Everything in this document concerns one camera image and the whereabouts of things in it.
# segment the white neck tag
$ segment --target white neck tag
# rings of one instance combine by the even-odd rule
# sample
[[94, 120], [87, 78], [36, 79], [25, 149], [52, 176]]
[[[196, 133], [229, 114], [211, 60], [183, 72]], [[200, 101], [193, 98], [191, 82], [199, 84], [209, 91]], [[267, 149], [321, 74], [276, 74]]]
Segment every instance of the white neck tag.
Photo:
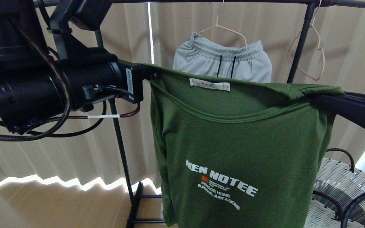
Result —
[[190, 78], [189, 84], [191, 86], [199, 86], [199, 87], [203, 87], [203, 88], [207, 88], [207, 89], [214, 89], [214, 90], [225, 90], [225, 91], [230, 92], [230, 83], [229, 82], [212, 83], [212, 82], [207, 82], [204, 80], [199, 80], [196, 78]]

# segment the beige curtain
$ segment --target beige curtain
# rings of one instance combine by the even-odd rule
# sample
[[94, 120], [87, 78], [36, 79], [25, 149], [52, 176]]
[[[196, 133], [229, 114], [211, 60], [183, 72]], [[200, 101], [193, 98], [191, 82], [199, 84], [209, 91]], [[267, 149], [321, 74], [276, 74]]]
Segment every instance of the beige curtain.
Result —
[[[173, 66], [174, 52], [187, 41], [192, 32], [215, 24], [222, 3], [152, 3], [153, 39], [156, 62]], [[285, 83], [291, 68], [287, 57], [292, 40], [302, 28], [306, 5], [284, 3], [225, 3], [219, 14], [219, 24], [245, 35], [247, 43], [261, 40], [272, 62], [272, 81]], [[365, 9], [342, 6], [320, 8], [315, 27], [322, 38], [326, 67], [322, 78], [315, 82], [297, 71], [294, 83], [341, 86], [344, 91], [365, 93]], [[203, 35], [224, 46], [242, 47], [236, 34], [214, 28]], [[297, 42], [291, 55], [294, 55]], [[299, 66], [318, 77], [322, 69], [317, 36], [310, 29]], [[337, 117], [330, 147], [350, 151], [357, 161], [365, 150], [365, 130]], [[348, 162], [342, 153], [328, 157]]]
[[[174, 52], [187, 41], [192, 32], [215, 22], [221, 3], [151, 3], [151, 19], [155, 62], [172, 67]], [[141, 4], [113, 4], [101, 30], [107, 50], [120, 59], [150, 62], [150, 33], [148, 8]], [[273, 3], [225, 3], [220, 24], [243, 33], [248, 43], [262, 40], [273, 66], [273, 81], [285, 83], [291, 62], [287, 50], [302, 27], [306, 5]], [[295, 83], [318, 83], [341, 86], [344, 91], [365, 93], [365, 9], [332, 6], [321, 8], [316, 28], [323, 39], [326, 68], [323, 77], [315, 82], [300, 72]], [[74, 35], [89, 47], [96, 46], [93, 32], [73, 26]], [[54, 47], [50, 34], [47, 43]], [[225, 46], [243, 46], [236, 35], [213, 29], [204, 36]], [[320, 52], [316, 51], [317, 37], [310, 30], [300, 67], [318, 75]], [[121, 119], [132, 182], [151, 178], [159, 183], [150, 125], [150, 87], [144, 82], [145, 100], [141, 112], [132, 118]], [[93, 114], [101, 112], [96, 105]], [[117, 101], [118, 112], [132, 110], [133, 105]], [[59, 133], [82, 130], [94, 121], [69, 120]], [[0, 127], [0, 133], [7, 133]], [[337, 117], [330, 147], [350, 151], [355, 160], [365, 150], [365, 130]], [[329, 157], [348, 162], [342, 154]], [[123, 177], [118, 145], [111, 120], [104, 120], [94, 131], [73, 138], [45, 138], [35, 142], [0, 142], [0, 181], [6, 177], [38, 174], [42, 179], [59, 176], [67, 181], [79, 178], [87, 183], [101, 177], [107, 184]]]
[[[54, 7], [48, 7], [52, 13]], [[46, 42], [55, 47], [52, 36], [39, 16]], [[101, 25], [105, 48], [118, 58], [131, 62], [150, 62], [147, 4], [113, 4]], [[71, 26], [73, 34], [88, 47], [96, 47], [94, 32]], [[145, 178], [158, 182], [150, 123], [150, 87], [144, 84], [145, 100], [140, 113], [120, 119], [132, 183]], [[118, 113], [132, 111], [135, 105], [117, 99]], [[100, 114], [95, 105], [92, 114]], [[58, 133], [85, 129], [96, 120], [67, 121]], [[0, 133], [7, 133], [0, 127]], [[105, 119], [95, 130], [77, 137], [45, 138], [33, 142], [0, 142], [0, 181], [6, 177], [37, 174], [42, 179], [58, 176], [64, 181], [78, 178], [81, 184], [101, 177], [106, 184], [124, 177], [112, 120]]]

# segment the white wicker basket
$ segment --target white wicker basket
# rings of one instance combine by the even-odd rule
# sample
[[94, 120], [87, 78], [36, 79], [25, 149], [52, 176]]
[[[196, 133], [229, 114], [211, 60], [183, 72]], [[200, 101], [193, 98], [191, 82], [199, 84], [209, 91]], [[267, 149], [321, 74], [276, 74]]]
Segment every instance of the white wicker basket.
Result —
[[[353, 199], [365, 192], [365, 173], [357, 169], [352, 172], [350, 166], [345, 163], [323, 158], [314, 190], [335, 199], [344, 210]], [[336, 210], [327, 199], [316, 195], [313, 195], [313, 199], [333, 211]], [[350, 219], [365, 225], [365, 200], [354, 209]]]
[[[335, 220], [335, 212], [327, 206], [312, 199], [308, 216], [304, 228], [339, 228], [340, 221]], [[358, 222], [350, 221], [347, 223], [348, 228], [365, 228]]]

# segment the green t-shirt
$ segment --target green t-shirt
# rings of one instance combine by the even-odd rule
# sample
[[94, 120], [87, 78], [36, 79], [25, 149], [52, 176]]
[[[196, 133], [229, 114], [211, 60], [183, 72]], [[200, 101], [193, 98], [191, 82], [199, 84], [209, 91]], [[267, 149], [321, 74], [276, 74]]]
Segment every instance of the green t-shirt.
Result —
[[168, 226], [304, 226], [335, 118], [305, 95], [343, 94], [339, 87], [260, 84], [163, 68], [151, 87]]

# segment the clothes rack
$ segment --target clothes rack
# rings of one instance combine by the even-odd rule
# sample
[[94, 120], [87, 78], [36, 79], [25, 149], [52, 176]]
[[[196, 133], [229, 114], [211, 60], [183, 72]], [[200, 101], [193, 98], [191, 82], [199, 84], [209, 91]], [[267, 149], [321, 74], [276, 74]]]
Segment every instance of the clothes rack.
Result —
[[[199, 3], [199, 2], [222, 2], [222, 0], [112, 0], [113, 4], [116, 3]], [[305, 12], [303, 27], [301, 30], [301, 35], [299, 38], [299, 42], [297, 45], [297, 49], [295, 51], [294, 60], [292, 62], [291, 70], [288, 75], [287, 83], [292, 83], [294, 80], [295, 72], [297, 71], [297, 67], [301, 58], [301, 54], [304, 48], [304, 44], [307, 38], [308, 30], [310, 27], [310, 23], [313, 17], [313, 12], [316, 7], [319, 5], [320, 0], [225, 0], [225, 2], [241, 2], [241, 3], [293, 3], [293, 4], [306, 4], [307, 9]], [[45, 6], [56, 6], [59, 3], [59, 0], [44, 0]], [[347, 7], [355, 7], [355, 8], [363, 8], [365, 9], [365, 2], [357, 1], [357, 0], [322, 0], [320, 7], [329, 7], [329, 6], [347, 6]], [[99, 47], [103, 47], [102, 35], [100, 30], [95, 32], [97, 44]], [[109, 100], [110, 108], [112, 114], [117, 114], [115, 99], [112, 98]], [[143, 183], [139, 182], [136, 194], [133, 194], [132, 184], [130, 181], [129, 170], [126, 161], [126, 153], [123, 146], [122, 133], [120, 130], [119, 120], [117, 118], [113, 119], [113, 124], [116, 131], [116, 138], [119, 145], [119, 151], [122, 159], [122, 165], [125, 172], [126, 185], [129, 192], [129, 197], [131, 201], [131, 211], [129, 214], [129, 219], [126, 224], [126, 228], [133, 228], [135, 224], [141, 223], [164, 223], [163, 219], [138, 219], [136, 215], [139, 209], [139, 203], [141, 199], [147, 198], [161, 198], [161, 195], [143, 195]]]

